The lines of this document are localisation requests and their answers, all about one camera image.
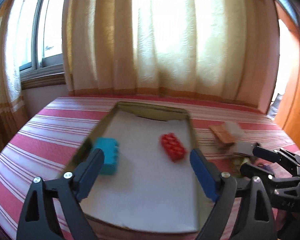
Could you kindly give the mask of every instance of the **window sill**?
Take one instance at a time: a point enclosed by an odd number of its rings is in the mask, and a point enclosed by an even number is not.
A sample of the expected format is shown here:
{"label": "window sill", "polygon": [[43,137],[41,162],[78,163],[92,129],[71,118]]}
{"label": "window sill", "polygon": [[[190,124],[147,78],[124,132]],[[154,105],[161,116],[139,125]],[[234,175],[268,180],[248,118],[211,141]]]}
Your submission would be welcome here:
{"label": "window sill", "polygon": [[22,90],[66,84],[63,65],[54,65],[20,74]]}

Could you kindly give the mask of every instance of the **white wall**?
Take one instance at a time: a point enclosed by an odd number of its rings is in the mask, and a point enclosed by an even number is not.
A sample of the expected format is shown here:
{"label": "white wall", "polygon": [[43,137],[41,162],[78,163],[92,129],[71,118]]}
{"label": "white wall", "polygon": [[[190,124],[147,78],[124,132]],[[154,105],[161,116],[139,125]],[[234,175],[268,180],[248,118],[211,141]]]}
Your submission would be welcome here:
{"label": "white wall", "polygon": [[29,118],[57,97],[67,96],[68,94],[66,85],[30,88],[22,91]]}

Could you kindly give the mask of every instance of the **metal pin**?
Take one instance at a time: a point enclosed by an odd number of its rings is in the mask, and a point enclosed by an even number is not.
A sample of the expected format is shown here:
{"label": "metal pin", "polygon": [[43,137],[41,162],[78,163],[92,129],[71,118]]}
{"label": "metal pin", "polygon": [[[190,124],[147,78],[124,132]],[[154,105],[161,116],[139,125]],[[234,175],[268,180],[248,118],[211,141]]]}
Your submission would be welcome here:
{"label": "metal pin", "polygon": [[260,177],[258,176],[254,176],[252,179],[255,183],[259,183],[261,181]]}
{"label": "metal pin", "polygon": [[39,183],[41,181],[41,178],[40,177],[35,177],[34,179],[33,179],[33,182],[34,183]]}
{"label": "metal pin", "polygon": [[66,172],[65,174],[63,174],[63,177],[65,178],[65,179],[70,179],[71,177],[72,177],[72,172]]}
{"label": "metal pin", "polygon": [[230,175],[229,172],[224,171],[224,172],[221,173],[221,177],[223,177],[223,178],[229,178],[230,176],[231,175]]}

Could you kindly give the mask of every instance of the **striped tablecloth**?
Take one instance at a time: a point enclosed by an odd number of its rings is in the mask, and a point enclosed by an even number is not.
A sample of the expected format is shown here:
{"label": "striped tablecloth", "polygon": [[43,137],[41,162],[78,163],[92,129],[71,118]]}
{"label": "striped tablecloth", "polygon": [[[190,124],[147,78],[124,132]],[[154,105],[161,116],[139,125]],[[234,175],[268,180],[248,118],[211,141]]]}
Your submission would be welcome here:
{"label": "striped tablecloth", "polygon": [[[22,204],[32,179],[35,176],[44,180],[56,178],[84,138],[117,101],[186,109],[191,115],[202,152],[222,171],[231,170],[230,156],[216,150],[208,129],[211,124],[235,121],[245,132],[246,141],[260,142],[263,147],[271,150],[284,147],[300,153],[293,141],[275,123],[258,110],[245,106],[148,96],[60,97],[36,114],[0,154],[0,225],[12,239],[16,239]],[[55,206],[61,229],[65,237],[71,239],[60,204],[55,202]],[[231,233],[238,207],[237,201],[223,239]]]}

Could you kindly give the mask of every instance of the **red toy brick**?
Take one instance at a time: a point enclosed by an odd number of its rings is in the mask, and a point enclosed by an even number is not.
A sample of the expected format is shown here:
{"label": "red toy brick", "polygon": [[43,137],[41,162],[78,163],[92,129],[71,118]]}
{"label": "red toy brick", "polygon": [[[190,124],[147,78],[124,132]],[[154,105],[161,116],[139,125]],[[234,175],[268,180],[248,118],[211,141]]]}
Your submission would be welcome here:
{"label": "red toy brick", "polygon": [[174,133],[161,135],[160,141],[166,154],[173,162],[185,157],[186,150]]}

